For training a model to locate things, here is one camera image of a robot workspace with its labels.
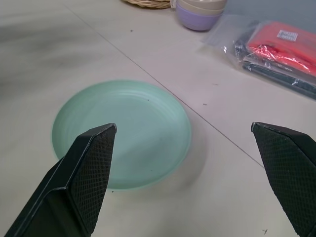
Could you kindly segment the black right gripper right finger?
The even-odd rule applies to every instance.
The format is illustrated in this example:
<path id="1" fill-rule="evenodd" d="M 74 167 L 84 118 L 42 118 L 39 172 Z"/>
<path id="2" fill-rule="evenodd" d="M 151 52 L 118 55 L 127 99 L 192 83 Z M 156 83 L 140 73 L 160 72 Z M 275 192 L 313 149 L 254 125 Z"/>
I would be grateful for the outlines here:
<path id="1" fill-rule="evenodd" d="M 269 184 L 300 237 L 316 235 L 316 142 L 286 127 L 251 126 Z"/>

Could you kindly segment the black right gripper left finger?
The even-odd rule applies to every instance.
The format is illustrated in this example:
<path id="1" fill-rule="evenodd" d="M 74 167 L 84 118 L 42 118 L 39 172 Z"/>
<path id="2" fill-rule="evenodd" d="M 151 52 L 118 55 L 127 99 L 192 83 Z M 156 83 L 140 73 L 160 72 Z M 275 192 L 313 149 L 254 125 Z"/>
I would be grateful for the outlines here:
<path id="1" fill-rule="evenodd" d="M 44 176 L 7 237 L 89 237 L 110 175 L 117 127 L 109 123 L 79 135 Z"/>

